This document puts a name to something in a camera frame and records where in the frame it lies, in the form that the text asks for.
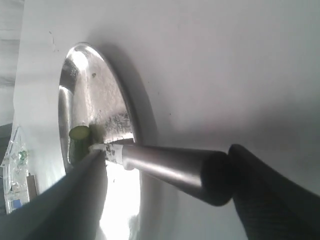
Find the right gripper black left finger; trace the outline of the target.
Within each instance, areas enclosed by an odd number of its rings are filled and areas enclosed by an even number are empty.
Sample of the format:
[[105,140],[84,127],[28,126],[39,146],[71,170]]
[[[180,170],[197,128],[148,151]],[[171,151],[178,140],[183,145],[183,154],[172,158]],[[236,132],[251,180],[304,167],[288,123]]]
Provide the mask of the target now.
[[2,240],[94,240],[108,187],[105,153],[94,151],[51,188],[0,218]]

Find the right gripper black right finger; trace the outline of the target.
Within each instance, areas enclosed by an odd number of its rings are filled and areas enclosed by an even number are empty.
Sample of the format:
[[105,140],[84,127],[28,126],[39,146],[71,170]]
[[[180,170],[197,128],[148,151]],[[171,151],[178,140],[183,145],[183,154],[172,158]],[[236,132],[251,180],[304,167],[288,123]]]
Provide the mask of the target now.
[[284,177],[239,144],[228,151],[237,172],[233,196],[249,240],[318,240],[320,197]]

